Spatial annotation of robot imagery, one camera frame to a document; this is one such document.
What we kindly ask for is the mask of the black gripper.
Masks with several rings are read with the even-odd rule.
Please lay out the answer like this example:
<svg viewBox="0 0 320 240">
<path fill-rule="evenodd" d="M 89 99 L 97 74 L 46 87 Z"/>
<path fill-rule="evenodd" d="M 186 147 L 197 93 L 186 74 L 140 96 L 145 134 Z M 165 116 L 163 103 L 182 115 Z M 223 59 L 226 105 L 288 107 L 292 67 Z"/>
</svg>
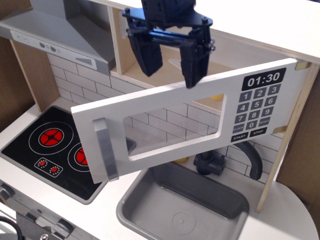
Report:
<svg viewBox="0 0 320 240">
<path fill-rule="evenodd" d="M 143 0 L 141 8 L 125 8 L 127 34 L 142 72 L 150 77 L 163 66 L 161 45 L 179 47 L 187 88 L 207 75 L 210 26 L 213 20 L 195 11 L 195 0 Z"/>
</svg>

